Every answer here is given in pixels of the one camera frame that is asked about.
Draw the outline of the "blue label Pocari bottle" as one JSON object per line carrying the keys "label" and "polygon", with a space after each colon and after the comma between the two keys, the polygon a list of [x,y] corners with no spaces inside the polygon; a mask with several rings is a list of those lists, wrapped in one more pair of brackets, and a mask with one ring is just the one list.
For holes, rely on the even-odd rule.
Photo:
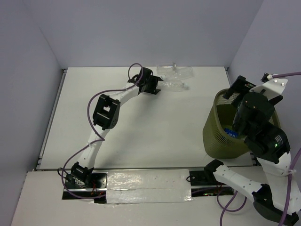
{"label": "blue label Pocari bottle", "polygon": [[229,135],[232,138],[237,138],[238,137],[238,133],[233,131],[232,129],[229,128],[224,128],[224,131],[227,135]]}

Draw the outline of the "clear bottle front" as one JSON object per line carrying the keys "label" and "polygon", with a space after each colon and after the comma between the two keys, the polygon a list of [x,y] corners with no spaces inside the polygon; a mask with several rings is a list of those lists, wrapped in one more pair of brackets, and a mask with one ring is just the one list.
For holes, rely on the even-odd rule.
{"label": "clear bottle front", "polygon": [[189,90],[188,85],[179,80],[162,81],[159,84],[159,86],[161,89],[165,91],[172,91],[172,92],[181,92],[181,91]]}

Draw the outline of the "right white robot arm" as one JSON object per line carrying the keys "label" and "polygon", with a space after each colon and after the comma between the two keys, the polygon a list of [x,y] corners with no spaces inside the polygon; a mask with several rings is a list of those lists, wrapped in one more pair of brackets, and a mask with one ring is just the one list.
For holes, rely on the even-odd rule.
{"label": "right white robot arm", "polygon": [[[265,74],[259,86],[239,76],[215,96],[203,128],[204,148],[212,157],[204,177],[209,184],[220,182],[244,195],[265,219],[292,226],[301,209],[296,159],[285,132],[275,123],[275,105],[283,99],[286,84],[287,79],[276,74]],[[267,183],[248,179],[223,162],[247,151],[262,166]]]}

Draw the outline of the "clear bottle white blue cap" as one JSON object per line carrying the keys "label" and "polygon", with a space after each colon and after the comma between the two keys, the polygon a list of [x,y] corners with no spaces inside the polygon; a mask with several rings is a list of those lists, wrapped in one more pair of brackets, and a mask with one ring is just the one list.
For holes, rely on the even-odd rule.
{"label": "clear bottle white blue cap", "polygon": [[192,67],[176,67],[176,71],[173,73],[166,74],[158,74],[163,80],[185,80],[192,78],[194,76],[194,72]]}

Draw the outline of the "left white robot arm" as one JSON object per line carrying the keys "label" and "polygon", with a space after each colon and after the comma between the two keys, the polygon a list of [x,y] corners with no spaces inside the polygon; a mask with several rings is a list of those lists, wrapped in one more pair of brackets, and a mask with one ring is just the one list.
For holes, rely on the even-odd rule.
{"label": "left white robot arm", "polygon": [[88,187],[92,183],[98,151],[106,135],[117,125],[122,105],[141,93],[158,94],[158,83],[165,78],[164,75],[156,76],[151,69],[141,66],[138,74],[128,77],[123,88],[94,94],[87,104],[87,119],[92,130],[90,137],[87,144],[66,161],[62,168],[65,176],[62,178],[80,187]]}

